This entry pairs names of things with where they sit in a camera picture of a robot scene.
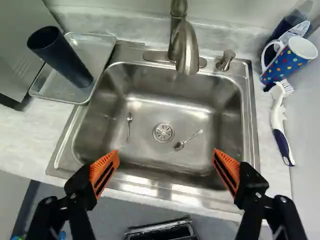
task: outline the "floor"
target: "floor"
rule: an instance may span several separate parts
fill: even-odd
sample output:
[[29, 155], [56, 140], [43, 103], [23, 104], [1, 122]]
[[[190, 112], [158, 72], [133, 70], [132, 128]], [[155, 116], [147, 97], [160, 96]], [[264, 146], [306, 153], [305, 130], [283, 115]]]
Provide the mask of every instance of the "floor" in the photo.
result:
[[[38, 202], [49, 196], [61, 198], [65, 196], [65, 193], [61, 187], [41, 183], [30, 208], [25, 230], [29, 228]], [[174, 220], [188, 214], [181, 211], [101, 197], [93, 211], [88, 212], [88, 215], [97, 240], [122, 240], [128, 227]], [[195, 214], [191, 214], [190, 217], [201, 240], [233, 240], [239, 227], [239, 224], [233, 221]], [[71, 240], [68, 223], [65, 224], [63, 230], [66, 232], [66, 239]], [[263, 227], [260, 240], [271, 239], [269, 229]]]

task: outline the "black tumbler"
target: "black tumbler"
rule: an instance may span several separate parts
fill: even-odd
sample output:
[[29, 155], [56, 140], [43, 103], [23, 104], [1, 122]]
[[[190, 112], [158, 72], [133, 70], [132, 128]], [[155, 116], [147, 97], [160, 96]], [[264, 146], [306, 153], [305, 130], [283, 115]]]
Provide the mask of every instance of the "black tumbler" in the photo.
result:
[[28, 39], [28, 48], [79, 88], [93, 82], [93, 77], [56, 26], [45, 26]]

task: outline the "spoon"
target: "spoon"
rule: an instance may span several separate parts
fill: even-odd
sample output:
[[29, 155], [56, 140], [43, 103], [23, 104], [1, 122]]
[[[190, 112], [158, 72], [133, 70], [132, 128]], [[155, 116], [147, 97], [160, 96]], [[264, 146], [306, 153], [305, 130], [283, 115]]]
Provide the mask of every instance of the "spoon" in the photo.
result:
[[185, 141], [178, 141], [175, 145], [174, 148], [176, 150], [180, 150], [183, 149], [185, 147], [185, 144], [190, 141], [191, 139], [193, 139], [194, 137], [202, 134], [203, 130], [202, 129], [198, 129], [193, 135], [191, 135], [190, 137], [187, 138], [187, 140]]
[[128, 117], [126, 118], [126, 120], [128, 121], [128, 133], [126, 135], [126, 143], [127, 144], [130, 143], [130, 140], [129, 140], [129, 138], [130, 138], [130, 124], [131, 124], [133, 119], [134, 118], [132, 117], [131, 112], [129, 112]]

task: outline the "drain strainer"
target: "drain strainer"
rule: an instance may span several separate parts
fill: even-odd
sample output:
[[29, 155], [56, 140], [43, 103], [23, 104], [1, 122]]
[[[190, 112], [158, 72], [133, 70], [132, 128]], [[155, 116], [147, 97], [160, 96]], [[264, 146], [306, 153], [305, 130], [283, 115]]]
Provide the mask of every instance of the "drain strainer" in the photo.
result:
[[166, 123], [160, 123], [154, 127], [152, 135], [157, 142], [165, 144], [174, 138], [175, 133], [171, 126]]

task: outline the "blue and white brush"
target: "blue and white brush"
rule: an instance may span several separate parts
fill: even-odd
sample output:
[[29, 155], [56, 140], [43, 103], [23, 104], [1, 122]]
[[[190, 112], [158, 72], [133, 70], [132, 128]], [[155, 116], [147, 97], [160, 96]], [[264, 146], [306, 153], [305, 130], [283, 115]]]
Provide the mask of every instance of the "blue and white brush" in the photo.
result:
[[285, 107], [282, 105], [284, 98], [294, 93], [294, 88], [288, 82], [287, 79], [275, 82], [275, 86], [270, 89], [271, 95], [274, 99], [274, 103], [271, 109], [271, 127], [276, 143], [282, 155], [284, 163], [290, 167], [296, 165], [296, 162], [292, 156], [292, 151], [284, 131], [283, 120], [287, 120], [284, 112]]

